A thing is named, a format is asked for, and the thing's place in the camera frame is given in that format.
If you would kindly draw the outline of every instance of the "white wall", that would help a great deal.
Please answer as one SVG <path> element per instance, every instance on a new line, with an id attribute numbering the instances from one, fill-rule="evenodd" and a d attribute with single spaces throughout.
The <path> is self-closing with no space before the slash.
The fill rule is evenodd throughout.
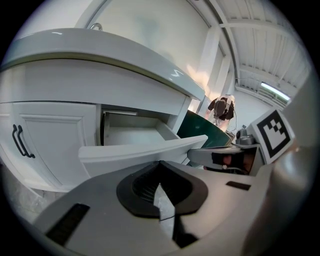
<path id="1" fill-rule="evenodd" d="M 270 107 L 258 99 L 234 90 L 233 96 L 235 99 L 235 108 L 234 111 L 236 115 L 229 122 L 227 131 L 232 131 L 235 133 L 242 128 L 242 125 L 248 126 L 252 121 L 259 118 L 265 112 L 267 112 Z"/>
<path id="2" fill-rule="evenodd" d="M 74 28 L 92 2 L 99 5 L 101 0 L 46 0 L 24 23 L 15 38 L 44 30 Z"/>
<path id="3" fill-rule="evenodd" d="M 192 99 L 188 107 L 188 110 L 196 113 L 200 103 L 201 103 L 200 100 Z"/>
<path id="4" fill-rule="evenodd" d="M 186 0 L 112 0 L 96 22 L 103 31 L 152 49 L 188 74 L 188 67 L 198 69 L 209 30 Z"/>

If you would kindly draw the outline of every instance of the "ceiling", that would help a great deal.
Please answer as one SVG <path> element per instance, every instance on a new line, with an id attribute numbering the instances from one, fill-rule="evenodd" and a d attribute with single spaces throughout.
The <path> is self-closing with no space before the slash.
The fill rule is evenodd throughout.
<path id="1" fill-rule="evenodd" d="M 207 0 L 233 46 L 238 86 L 259 93 L 265 82 L 293 97 L 311 70 L 301 39 L 266 0 Z"/>

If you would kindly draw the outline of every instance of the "floor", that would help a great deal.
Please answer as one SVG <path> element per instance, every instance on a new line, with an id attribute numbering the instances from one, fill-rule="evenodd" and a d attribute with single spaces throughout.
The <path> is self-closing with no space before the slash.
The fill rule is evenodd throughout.
<path id="1" fill-rule="evenodd" d="M 29 223 L 33 223 L 39 214 L 65 193 L 36 190 L 39 195 L 22 185 L 5 165 L 0 163 L 3 189 L 12 209 Z"/>

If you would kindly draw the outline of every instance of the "white countertop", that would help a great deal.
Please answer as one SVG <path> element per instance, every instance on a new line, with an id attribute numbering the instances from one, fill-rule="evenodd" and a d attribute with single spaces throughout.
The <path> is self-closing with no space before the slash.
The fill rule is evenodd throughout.
<path id="1" fill-rule="evenodd" d="M 122 36 L 92 29 L 51 29 L 15 40 L 1 69 L 50 59 L 106 63 L 150 77 L 193 99 L 205 96 L 191 77 L 155 51 Z"/>

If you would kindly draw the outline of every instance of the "faucet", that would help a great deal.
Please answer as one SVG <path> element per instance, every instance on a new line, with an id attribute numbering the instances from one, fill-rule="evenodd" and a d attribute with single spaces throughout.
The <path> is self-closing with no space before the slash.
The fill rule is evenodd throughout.
<path id="1" fill-rule="evenodd" d="M 102 26 L 100 23 L 94 23 L 90 29 L 93 30 L 95 27 L 98 27 L 99 31 L 102 31 Z"/>

